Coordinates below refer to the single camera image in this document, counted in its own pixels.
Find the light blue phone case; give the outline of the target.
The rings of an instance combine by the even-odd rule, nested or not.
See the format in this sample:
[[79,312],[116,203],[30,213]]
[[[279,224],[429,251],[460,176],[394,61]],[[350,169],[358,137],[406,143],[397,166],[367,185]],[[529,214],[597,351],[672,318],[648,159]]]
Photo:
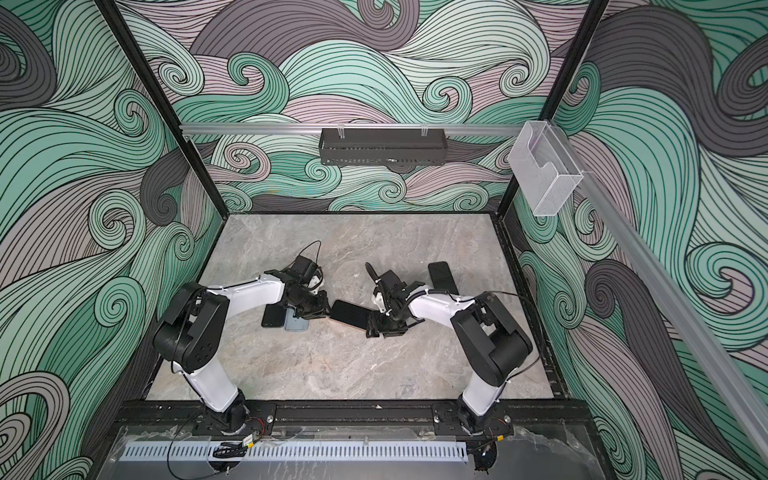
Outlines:
[[288,332],[304,332],[307,331],[310,325],[310,321],[299,317],[296,311],[292,308],[286,309],[284,329]]

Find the black phone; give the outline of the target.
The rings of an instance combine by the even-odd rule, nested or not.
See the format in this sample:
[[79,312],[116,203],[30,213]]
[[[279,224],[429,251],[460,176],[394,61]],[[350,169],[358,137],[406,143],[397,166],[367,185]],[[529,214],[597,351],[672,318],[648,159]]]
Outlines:
[[343,300],[336,300],[331,306],[329,317],[343,324],[367,330],[374,310]]

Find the dark blue phone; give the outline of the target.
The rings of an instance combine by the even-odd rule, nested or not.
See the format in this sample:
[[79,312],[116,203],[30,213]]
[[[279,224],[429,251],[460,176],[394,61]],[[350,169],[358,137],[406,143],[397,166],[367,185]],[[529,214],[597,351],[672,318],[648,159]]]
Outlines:
[[283,328],[285,325],[287,308],[281,304],[269,304],[265,306],[261,320],[262,328]]

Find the black phone case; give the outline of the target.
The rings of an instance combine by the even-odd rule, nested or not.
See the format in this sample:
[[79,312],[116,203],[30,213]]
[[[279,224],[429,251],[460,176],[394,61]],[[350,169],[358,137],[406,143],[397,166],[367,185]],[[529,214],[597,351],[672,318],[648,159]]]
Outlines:
[[428,272],[434,289],[446,291],[452,295],[459,294],[458,286],[446,261],[429,263]]

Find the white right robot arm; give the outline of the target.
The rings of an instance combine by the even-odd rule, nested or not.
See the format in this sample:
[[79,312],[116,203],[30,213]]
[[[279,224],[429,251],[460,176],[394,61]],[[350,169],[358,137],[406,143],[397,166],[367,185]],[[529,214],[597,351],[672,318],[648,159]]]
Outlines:
[[402,336],[426,321],[450,328],[472,369],[457,415],[464,431],[480,434],[508,380],[533,352],[530,337],[494,292],[460,296],[423,282],[406,284],[391,270],[378,274],[370,263],[365,268],[377,305],[367,336]]

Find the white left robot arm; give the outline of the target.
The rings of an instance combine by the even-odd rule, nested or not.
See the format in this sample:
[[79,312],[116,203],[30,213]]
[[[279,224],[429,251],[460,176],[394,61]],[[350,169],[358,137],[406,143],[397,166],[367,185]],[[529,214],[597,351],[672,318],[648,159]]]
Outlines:
[[303,255],[281,270],[223,287],[190,282],[173,296],[155,330],[152,345],[180,373],[205,406],[210,424],[225,435],[248,422],[245,396],[218,359],[226,321],[262,306],[278,305],[298,318],[323,318],[330,313],[327,293],[320,288],[321,267]]

